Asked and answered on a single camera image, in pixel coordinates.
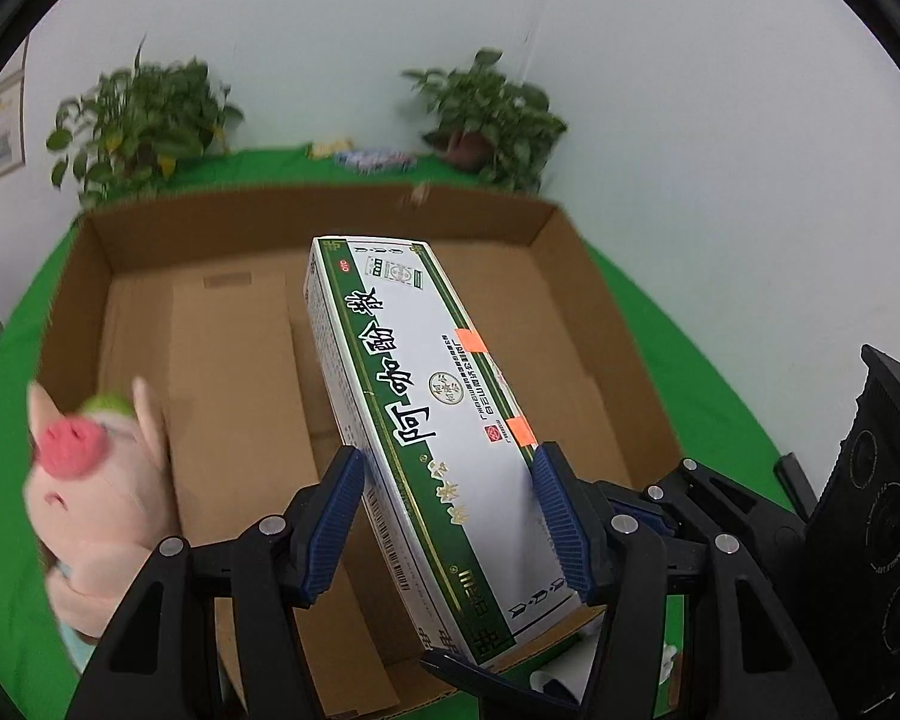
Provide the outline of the white hair dryer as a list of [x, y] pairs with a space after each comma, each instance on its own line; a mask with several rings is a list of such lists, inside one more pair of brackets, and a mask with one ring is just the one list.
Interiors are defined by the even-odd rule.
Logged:
[[530, 674], [530, 688], [554, 699], [580, 704], [593, 671], [605, 615], [595, 617], [572, 637], [572, 645]]

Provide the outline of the green white medicine box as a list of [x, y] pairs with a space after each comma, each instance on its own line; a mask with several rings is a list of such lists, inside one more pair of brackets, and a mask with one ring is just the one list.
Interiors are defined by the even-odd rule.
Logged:
[[536, 437], [421, 241], [313, 239], [304, 286], [364, 511], [419, 640], [490, 667], [578, 608], [533, 491]]

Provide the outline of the pink pig plush toy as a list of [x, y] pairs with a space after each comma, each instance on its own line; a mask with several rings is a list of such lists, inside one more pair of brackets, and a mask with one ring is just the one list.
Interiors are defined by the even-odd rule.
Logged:
[[69, 415], [30, 382], [27, 419], [34, 461], [23, 504], [46, 551], [59, 635], [82, 671], [152, 550], [175, 532], [164, 413], [138, 377], [129, 400], [95, 395]]

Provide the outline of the small black device on table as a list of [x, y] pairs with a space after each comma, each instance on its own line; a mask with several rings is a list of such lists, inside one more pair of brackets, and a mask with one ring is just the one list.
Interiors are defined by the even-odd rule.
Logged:
[[782, 455], [774, 463], [774, 476], [784, 489], [795, 514], [803, 522], [808, 522], [818, 504], [818, 496], [816, 496], [813, 486], [809, 484], [808, 476], [803, 472], [803, 466], [800, 465], [797, 456], [795, 454]]

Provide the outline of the large open cardboard tray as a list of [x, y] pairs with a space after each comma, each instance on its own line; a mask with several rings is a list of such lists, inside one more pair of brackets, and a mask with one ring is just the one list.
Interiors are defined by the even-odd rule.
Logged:
[[564, 211], [474, 188], [237, 188], [79, 223], [37, 377], [58, 410], [134, 379], [164, 413], [175, 527], [240, 535], [340, 444], [304, 301], [318, 236], [425, 241], [535, 434], [578, 475], [644, 488], [681, 455], [619, 305]]

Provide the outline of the small items behind tray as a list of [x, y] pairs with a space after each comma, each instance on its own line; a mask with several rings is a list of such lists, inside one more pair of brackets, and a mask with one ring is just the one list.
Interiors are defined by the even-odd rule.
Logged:
[[390, 148], [356, 148], [351, 138], [309, 143], [305, 154], [309, 160], [331, 161], [357, 174], [408, 172], [418, 164], [413, 154]]

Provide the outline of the right potted green plant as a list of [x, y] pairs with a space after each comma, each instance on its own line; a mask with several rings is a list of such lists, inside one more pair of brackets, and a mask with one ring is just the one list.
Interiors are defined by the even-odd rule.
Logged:
[[500, 59], [500, 50], [485, 47], [468, 68], [407, 68], [401, 76], [434, 119], [421, 135], [434, 153], [484, 185], [535, 195], [569, 127], [543, 89], [510, 80]]

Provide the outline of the potted green plant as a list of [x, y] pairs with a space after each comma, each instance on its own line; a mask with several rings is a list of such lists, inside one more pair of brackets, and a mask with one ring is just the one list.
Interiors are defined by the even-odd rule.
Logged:
[[535, 195], [569, 127], [543, 89], [510, 80], [500, 59], [500, 50], [485, 47], [468, 68], [407, 68], [401, 76], [434, 119], [421, 135], [434, 153], [484, 185]]
[[136, 54], [58, 104], [45, 140], [50, 185], [72, 182], [84, 210], [153, 197], [180, 167], [226, 153], [243, 121], [230, 86], [212, 78], [205, 60], [156, 64]]

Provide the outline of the left potted green plant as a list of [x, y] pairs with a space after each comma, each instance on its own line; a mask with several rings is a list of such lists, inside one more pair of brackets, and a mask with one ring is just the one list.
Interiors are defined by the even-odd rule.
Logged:
[[153, 197], [180, 167], [226, 153], [243, 121], [230, 86], [212, 78], [205, 60], [156, 64], [136, 54], [58, 104], [45, 140], [50, 185], [72, 182], [84, 210]]

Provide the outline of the framed certificates on wall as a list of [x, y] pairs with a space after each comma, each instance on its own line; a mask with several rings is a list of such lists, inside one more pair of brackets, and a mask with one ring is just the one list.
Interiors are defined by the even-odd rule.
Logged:
[[23, 82], [29, 39], [14, 50], [0, 73], [0, 177], [25, 164]]

